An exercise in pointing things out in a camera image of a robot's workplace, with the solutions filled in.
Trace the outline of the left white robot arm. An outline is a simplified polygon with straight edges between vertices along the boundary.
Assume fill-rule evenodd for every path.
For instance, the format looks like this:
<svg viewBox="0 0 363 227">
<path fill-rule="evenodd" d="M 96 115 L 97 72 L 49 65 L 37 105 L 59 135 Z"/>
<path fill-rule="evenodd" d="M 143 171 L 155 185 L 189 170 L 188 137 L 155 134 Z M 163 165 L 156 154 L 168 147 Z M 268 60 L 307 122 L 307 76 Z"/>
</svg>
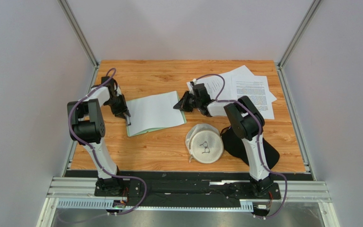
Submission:
<svg viewBox="0 0 363 227">
<path fill-rule="evenodd" d="M 131 124 L 125 96 L 118 83 L 113 77 L 105 76 L 101 84 L 94 86 L 86 97 L 67 104 L 69 133 L 73 141 L 87 150 L 97 168 L 95 195 L 121 196 L 125 194 L 126 187 L 104 140 L 103 105 L 109 106 L 115 117 L 124 119 L 127 126 Z"/>
</svg>

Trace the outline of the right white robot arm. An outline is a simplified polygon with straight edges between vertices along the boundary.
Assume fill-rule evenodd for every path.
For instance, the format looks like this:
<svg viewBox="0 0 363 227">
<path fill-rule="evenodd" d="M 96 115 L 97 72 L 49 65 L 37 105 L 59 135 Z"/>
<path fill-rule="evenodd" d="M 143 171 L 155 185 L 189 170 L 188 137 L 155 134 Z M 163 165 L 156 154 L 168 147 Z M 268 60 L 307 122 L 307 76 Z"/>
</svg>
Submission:
<svg viewBox="0 0 363 227">
<path fill-rule="evenodd" d="M 229 128 L 221 133 L 225 150 L 240 158 L 250 167 L 250 190 L 253 196 L 273 195 L 274 180 L 271 169 L 280 160 L 279 152 L 263 137 L 265 120 L 247 96 L 237 100 L 215 100 L 204 84 L 196 84 L 186 91 L 174 109 L 192 112 L 194 109 L 207 117 L 226 116 Z"/>
</svg>

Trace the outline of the printed text paper sheet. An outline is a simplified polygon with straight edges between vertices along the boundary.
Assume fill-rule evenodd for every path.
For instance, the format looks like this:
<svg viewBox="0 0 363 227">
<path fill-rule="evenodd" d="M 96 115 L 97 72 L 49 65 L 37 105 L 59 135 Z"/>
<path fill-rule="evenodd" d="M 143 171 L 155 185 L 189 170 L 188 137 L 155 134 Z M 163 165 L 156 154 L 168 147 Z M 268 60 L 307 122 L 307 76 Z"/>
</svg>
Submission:
<svg viewBox="0 0 363 227">
<path fill-rule="evenodd" d="M 266 76 L 234 76 L 232 85 L 237 98 L 249 97 L 264 119 L 275 119 L 272 103 L 277 98 L 271 93 Z"/>
</svg>

